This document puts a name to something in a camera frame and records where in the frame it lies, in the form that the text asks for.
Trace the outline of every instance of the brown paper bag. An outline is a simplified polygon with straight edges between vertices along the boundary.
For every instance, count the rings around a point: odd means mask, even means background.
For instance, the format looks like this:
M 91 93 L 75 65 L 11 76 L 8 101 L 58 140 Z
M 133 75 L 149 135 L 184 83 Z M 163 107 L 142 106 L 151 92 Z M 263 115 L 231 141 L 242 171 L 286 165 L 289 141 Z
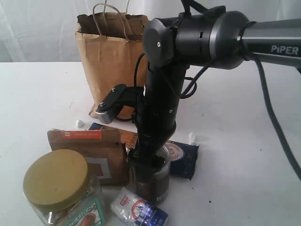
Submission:
M 143 53 L 143 29 L 148 22 L 147 16 L 131 16 L 119 11 L 97 13 L 94 18 L 93 15 L 78 16 L 79 27 L 75 37 L 95 103 L 89 113 L 92 117 L 97 118 L 95 110 L 115 85 L 134 85 L 136 61 Z M 137 74 L 138 86 L 145 83 L 146 67 L 147 60 L 144 57 Z M 119 117 L 131 118 L 132 112 L 133 108 L 125 107 Z
M 124 145 L 117 129 L 48 131 L 52 151 L 71 149 L 82 154 L 88 162 L 89 172 L 97 175 L 102 185 L 126 185 L 129 165 Z

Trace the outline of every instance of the orange label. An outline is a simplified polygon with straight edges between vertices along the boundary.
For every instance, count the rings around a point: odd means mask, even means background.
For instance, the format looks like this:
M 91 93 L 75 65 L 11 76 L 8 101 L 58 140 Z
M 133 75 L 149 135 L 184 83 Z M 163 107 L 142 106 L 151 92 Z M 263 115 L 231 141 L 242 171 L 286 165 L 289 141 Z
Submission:
M 62 136 L 65 139 L 101 139 L 100 130 L 87 131 L 62 131 Z

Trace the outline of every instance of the white curtain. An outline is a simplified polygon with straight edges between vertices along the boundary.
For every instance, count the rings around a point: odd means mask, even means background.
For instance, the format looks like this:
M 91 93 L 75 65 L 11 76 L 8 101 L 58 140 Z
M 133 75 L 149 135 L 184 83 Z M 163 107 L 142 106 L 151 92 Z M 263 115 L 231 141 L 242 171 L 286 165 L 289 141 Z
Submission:
M 100 1 L 0 0 L 0 62 L 80 61 L 74 38 L 76 16 L 91 14 Z M 301 0 L 197 1 L 207 8 L 225 5 L 228 11 L 241 11 L 254 21 L 301 18 Z M 127 0 L 108 3 L 125 11 Z M 180 0 L 131 0 L 128 9 L 150 19 L 182 11 Z

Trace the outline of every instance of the white tabletop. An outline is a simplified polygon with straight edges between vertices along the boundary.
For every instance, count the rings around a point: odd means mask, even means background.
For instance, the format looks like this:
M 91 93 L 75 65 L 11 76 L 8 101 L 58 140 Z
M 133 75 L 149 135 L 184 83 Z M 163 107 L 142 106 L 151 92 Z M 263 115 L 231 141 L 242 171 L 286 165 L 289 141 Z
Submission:
M 271 100 L 301 164 L 301 75 L 292 67 L 264 64 Z M 192 67 L 188 75 L 197 72 Z M 93 100 L 81 63 L 0 64 L 0 225 L 40 226 L 23 195 L 28 167 L 50 151 L 49 129 L 83 129 Z M 131 123 L 113 127 L 135 131 Z M 209 69 L 198 91 L 181 100 L 174 141 L 195 132 L 202 144 L 191 181 L 171 178 L 159 206 L 171 226 L 299 225 L 301 183 L 268 118 L 255 64 Z M 104 187 L 108 202 L 120 187 Z M 112 217 L 110 226 L 122 225 Z

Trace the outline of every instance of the yellow lid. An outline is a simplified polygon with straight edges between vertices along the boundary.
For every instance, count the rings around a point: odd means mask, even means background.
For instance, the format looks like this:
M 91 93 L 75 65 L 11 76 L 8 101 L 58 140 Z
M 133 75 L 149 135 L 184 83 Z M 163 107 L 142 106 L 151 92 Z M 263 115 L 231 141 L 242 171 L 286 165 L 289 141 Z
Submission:
M 73 150 L 50 152 L 27 170 L 23 190 L 30 203 L 40 210 L 68 208 L 82 196 L 89 183 L 86 159 Z

